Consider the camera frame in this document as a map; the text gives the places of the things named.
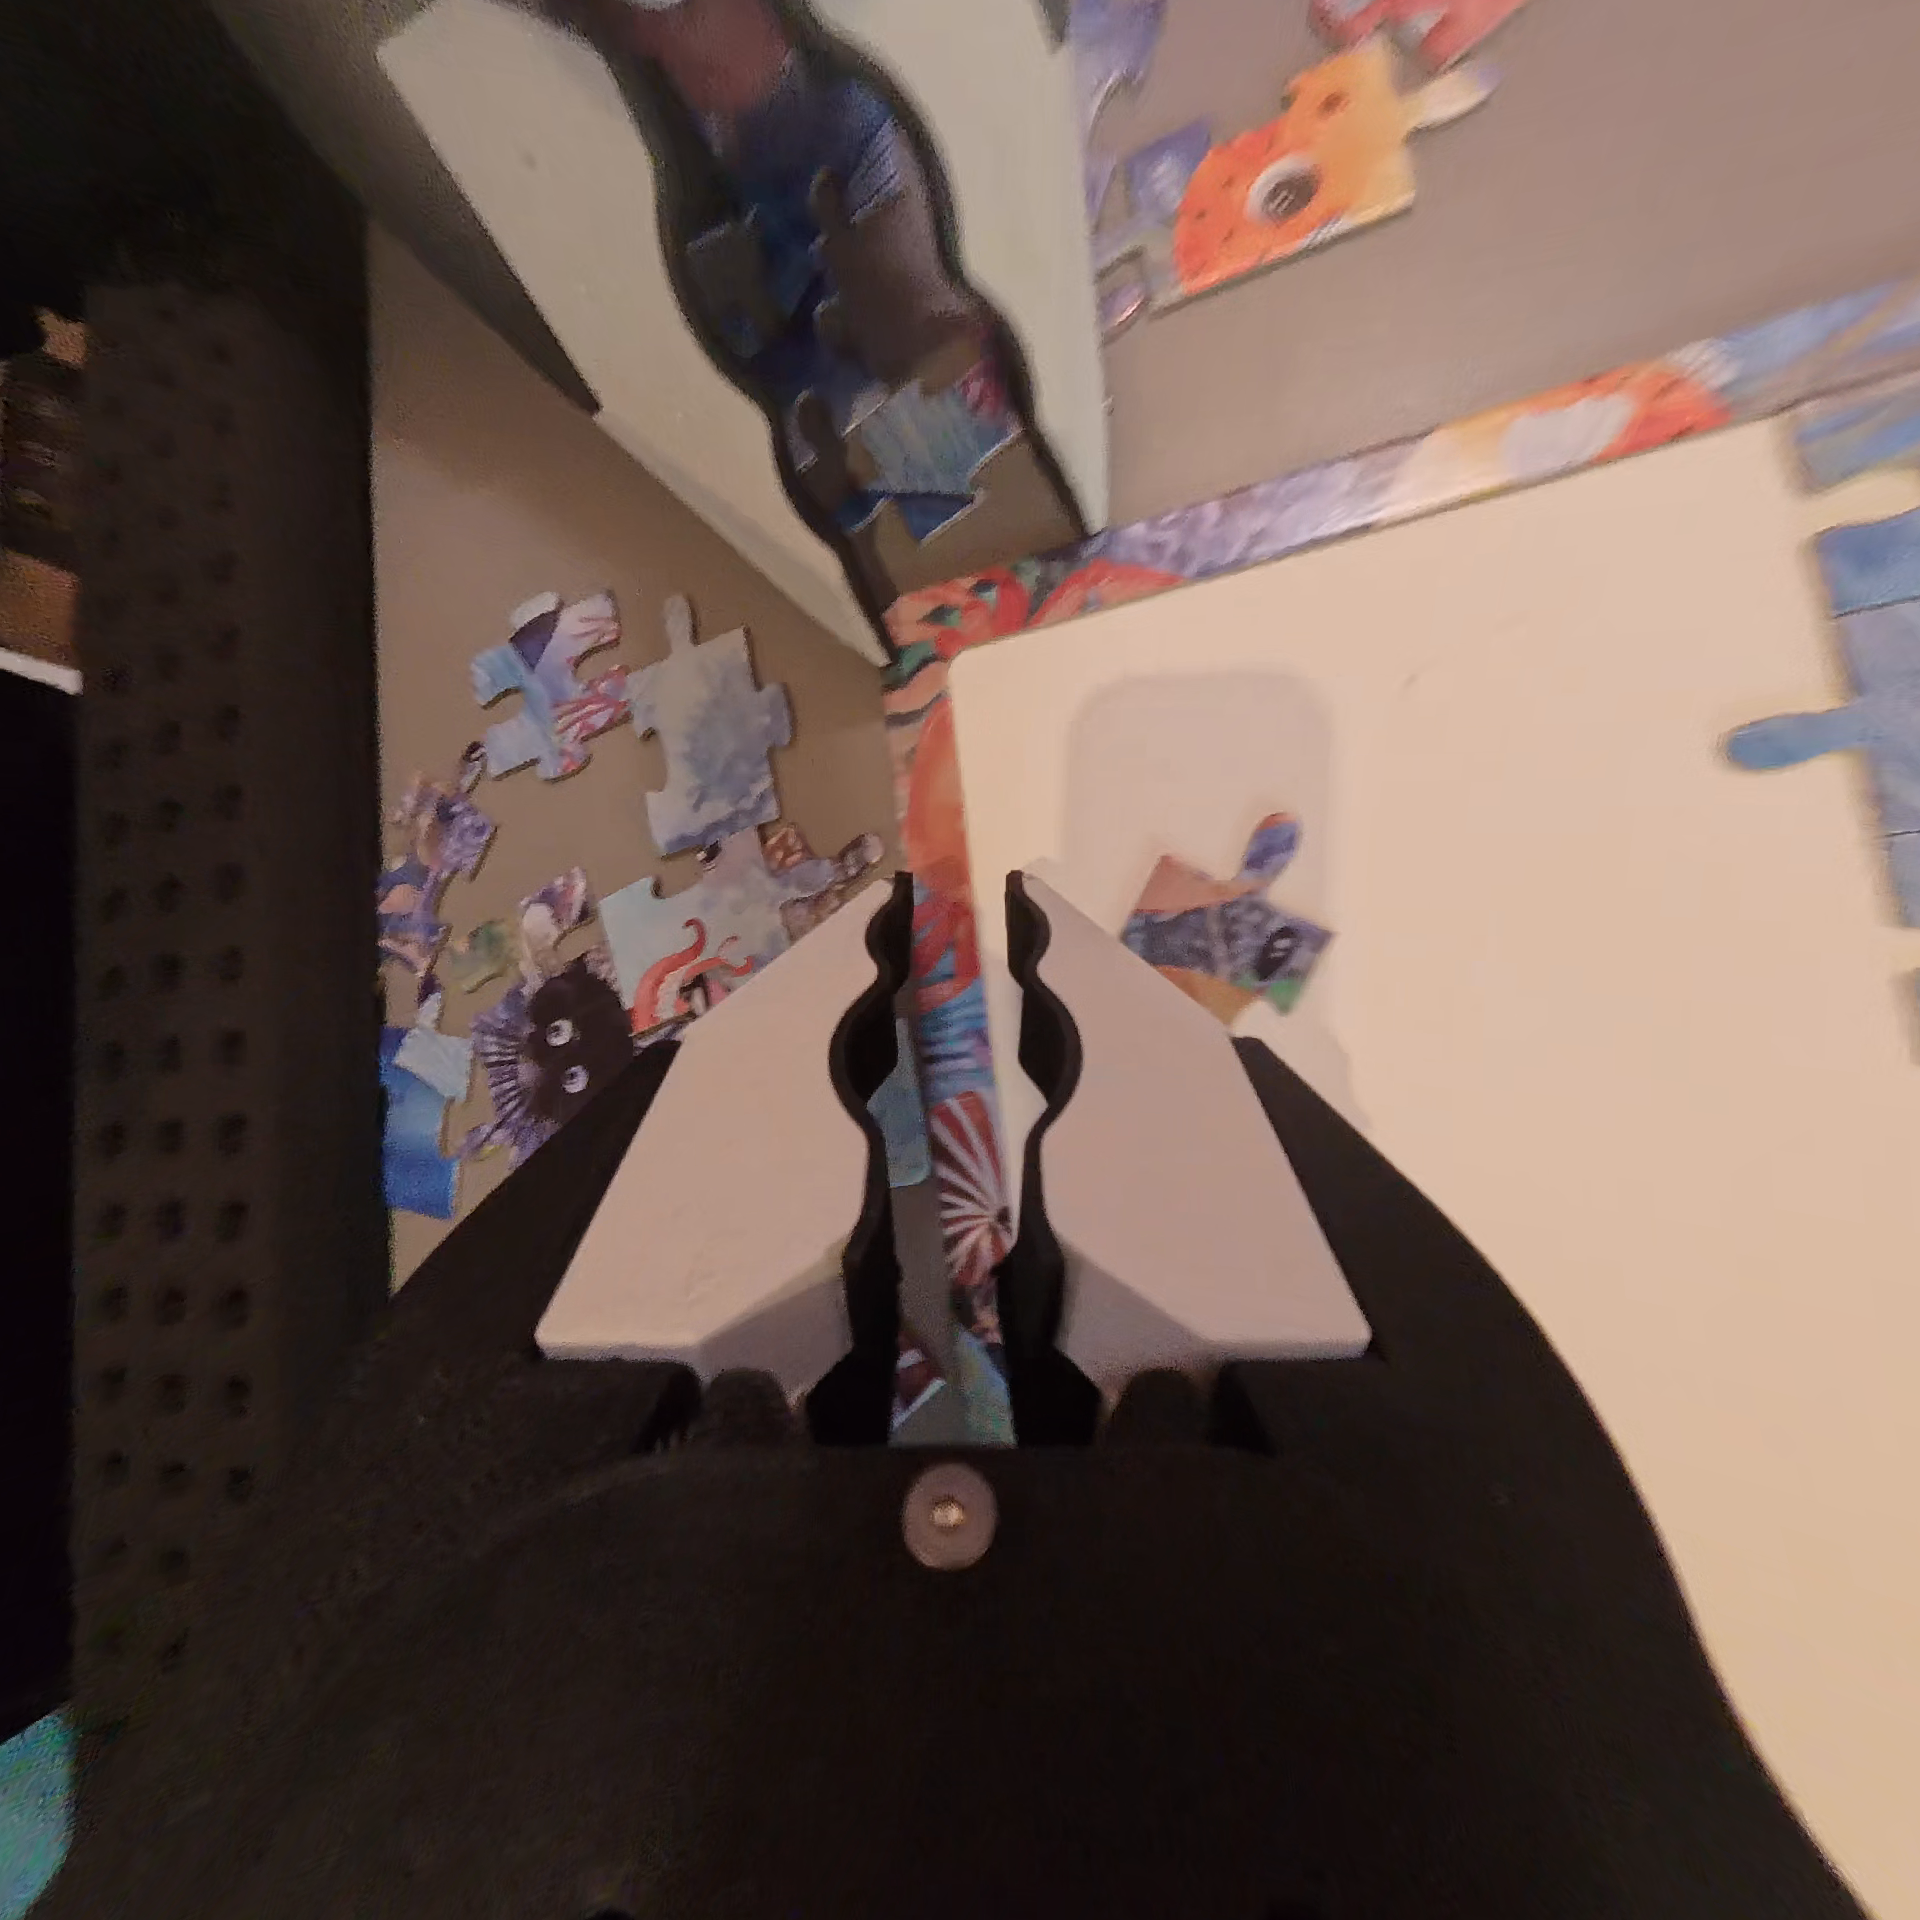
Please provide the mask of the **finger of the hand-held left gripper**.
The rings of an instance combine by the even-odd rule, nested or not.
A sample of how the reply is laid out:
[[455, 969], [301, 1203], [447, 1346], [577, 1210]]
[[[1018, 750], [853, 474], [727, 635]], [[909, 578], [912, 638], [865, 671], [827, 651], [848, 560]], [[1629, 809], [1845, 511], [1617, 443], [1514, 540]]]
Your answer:
[[1072, 49], [1042, 3], [814, 3], [912, 112], [964, 276], [1012, 328], [1087, 532], [1110, 523], [1110, 396]]
[[656, 161], [584, 39], [516, 3], [431, 3], [380, 70], [593, 396], [598, 426], [856, 657], [882, 642], [781, 487], [777, 435], [687, 322]]

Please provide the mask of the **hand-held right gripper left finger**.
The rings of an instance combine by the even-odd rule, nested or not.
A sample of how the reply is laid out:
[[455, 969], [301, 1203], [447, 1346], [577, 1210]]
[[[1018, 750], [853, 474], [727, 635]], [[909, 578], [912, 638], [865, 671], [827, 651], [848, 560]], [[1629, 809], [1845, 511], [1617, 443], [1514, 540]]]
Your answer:
[[873, 1097], [917, 885], [870, 884], [674, 1046], [538, 1324], [545, 1361], [766, 1374], [808, 1428], [891, 1428], [900, 1254]]

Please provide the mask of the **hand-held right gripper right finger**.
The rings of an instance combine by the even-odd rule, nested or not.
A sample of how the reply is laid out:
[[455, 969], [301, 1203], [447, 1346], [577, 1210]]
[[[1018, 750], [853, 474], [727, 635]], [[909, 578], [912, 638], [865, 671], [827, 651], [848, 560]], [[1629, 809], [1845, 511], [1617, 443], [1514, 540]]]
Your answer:
[[996, 1267], [1015, 1428], [1099, 1428], [1133, 1380], [1347, 1364], [1371, 1327], [1225, 1027], [1048, 879], [1005, 879], [1021, 1143]]

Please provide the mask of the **black sea urchin puzzle piece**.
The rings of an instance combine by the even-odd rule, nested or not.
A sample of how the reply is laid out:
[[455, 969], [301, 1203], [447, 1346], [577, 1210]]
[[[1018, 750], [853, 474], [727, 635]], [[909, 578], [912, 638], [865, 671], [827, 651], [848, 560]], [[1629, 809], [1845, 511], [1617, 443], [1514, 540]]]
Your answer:
[[523, 1167], [556, 1133], [607, 1091], [636, 1058], [627, 1033], [589, 1033], [583, 1020], [545, 1018], [516, 1033], [481, 1033], [492, 1113], [456, 1148], [462, 1164], [505, 1158]]

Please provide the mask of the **red octopus puzzle piece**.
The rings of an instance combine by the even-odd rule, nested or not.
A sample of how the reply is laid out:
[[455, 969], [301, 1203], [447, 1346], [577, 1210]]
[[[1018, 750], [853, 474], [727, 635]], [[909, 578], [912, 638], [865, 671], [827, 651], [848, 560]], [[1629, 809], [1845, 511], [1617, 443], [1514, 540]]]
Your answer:
[[669, 953], [644, 967], [629, 996], [629, 1029], [636, 1046], [684, 1034], [741, 984], [759, 973], [759, 960], [736, 953], [741, 936], [712, 942], [706, 921], [690, 917]]

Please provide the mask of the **urchin and green puzzle piece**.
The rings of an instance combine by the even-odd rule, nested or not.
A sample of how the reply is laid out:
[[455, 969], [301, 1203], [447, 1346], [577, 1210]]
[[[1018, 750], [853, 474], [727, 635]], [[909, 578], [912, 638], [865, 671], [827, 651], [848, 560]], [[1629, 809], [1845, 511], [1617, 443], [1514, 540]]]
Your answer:
[[632, 1049], [629, 1009], [607, 941], [577, 942], [550, 920], [486, 921], [443, 953], [443, 981], [461, 993], [501, 984], [505, 993], [474, 1020], [523, 1054], [578, 1054], [623, 1061]]

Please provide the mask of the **orange coral puzzle piece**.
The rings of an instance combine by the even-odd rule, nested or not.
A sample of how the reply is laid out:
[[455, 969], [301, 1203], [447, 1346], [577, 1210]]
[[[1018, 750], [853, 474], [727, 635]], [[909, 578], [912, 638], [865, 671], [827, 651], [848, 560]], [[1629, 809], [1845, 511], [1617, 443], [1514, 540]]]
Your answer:
[[1301, 851], [1301, 821], [1273, 811], [1252, 827], [1236, 878], [1164, 854], [1121, 942], [1225, 1027], [1255, 1002], [1280, 1018], [1294, 1014], [1333, 945], [1330, 927], [1273, 902]]

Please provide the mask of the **orange pufferfish puzzle piece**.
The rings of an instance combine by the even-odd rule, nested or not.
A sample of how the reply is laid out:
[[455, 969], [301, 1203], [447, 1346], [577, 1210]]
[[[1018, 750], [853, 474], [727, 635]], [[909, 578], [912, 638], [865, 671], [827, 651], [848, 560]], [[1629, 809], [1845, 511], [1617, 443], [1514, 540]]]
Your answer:
[[1091, 235], [1103, 328], [1219, 295], [1418, 200], [1412, 143], [1483, 109], [1483, 61], [1412, 82], [1371, 36], [1291, 79], [1280, 112], [1236, 136], [1188, 124], [1118, 161], [1125, 209]]

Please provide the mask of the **light blue tentacle puzzle piece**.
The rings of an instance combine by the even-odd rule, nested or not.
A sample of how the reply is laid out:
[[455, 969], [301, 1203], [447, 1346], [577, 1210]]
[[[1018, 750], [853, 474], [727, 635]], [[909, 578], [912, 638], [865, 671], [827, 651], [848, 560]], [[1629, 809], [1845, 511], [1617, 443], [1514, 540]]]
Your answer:
[[712, 869], [678, 894], [656, 879], [629, 884], [601, 903], [619, 991], [639, 1005], [654, 981], [665, 996], [687, 973], [718, 964], [723, 984], [778, 960], [791, 950], [781, 890], [763, 872]]

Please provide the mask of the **jigsaw puzzle pieces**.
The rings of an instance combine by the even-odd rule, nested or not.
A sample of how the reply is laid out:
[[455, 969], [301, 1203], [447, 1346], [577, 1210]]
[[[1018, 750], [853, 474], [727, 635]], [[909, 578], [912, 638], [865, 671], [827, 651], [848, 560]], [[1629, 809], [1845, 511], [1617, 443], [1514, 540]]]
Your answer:
[[[839, 554], [879, 632], [909, 577], [957, 577], [1003, 535], [1082, 529], [1039, 435], [1012, 328], [973, 289], [949, 188], [896, 88], [806, 3], [516, 3], [598, 51], [656, 161], [659, 241], [712, 367], [777, 435], [781, 487]], [[577, 660], [613, 644], [613, 595], [514, 616], [481, 654], [486, 774], [563, 781], [619, 720], [656, 736], [659, 854], [735, 854], [781, 814], [781, 687], [756, 680], [747, 629], [692, 638], [619, 680]]]

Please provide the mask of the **joined blue whale puzzle section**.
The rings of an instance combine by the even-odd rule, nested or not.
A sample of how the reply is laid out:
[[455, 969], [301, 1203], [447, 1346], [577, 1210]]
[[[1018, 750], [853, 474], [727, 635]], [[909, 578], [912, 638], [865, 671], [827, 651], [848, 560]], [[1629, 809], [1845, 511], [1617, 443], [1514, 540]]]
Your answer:
[[[1804, 404], [1792, 414], [1792, 455], [1810, 492], [1875, 471], [1917, 474], [1917, 376]], [[1725, 759], [1750, 777], [1851, 759], [1871, 790], [1895, 917], [1917, 927], [1917, 507], [1819, 532], [1813, 566], [1845, 696], [1838, 707], [1735, 729]]]

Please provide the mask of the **black perforated padded panel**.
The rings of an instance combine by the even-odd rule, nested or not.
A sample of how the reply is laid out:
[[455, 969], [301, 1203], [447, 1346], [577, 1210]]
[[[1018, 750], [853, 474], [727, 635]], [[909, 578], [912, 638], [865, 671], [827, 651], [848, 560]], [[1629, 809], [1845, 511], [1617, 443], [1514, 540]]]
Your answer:
[[101, 289], [83, 455], [71, 1687], [107, 1720], [386, 1295], [364, 343]]

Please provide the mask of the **puzzle frame board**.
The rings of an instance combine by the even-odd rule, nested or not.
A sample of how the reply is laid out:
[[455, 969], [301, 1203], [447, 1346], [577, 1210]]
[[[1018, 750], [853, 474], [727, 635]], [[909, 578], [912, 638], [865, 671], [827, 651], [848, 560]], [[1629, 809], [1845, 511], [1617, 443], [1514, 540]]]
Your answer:
[[1829, 729], [1817, 540], [1917, 523], [1917, 282], [909, 590], [887, 720], [923, 1085], [984, 1333], [1039, 1097], [1000, 885], [1118, 927], [1271, 811], [1333, 927], [1294, 1069], [1494, 1258], [1592, 1392], [1789, 1798], [1917, 1915], [1917, 836]]

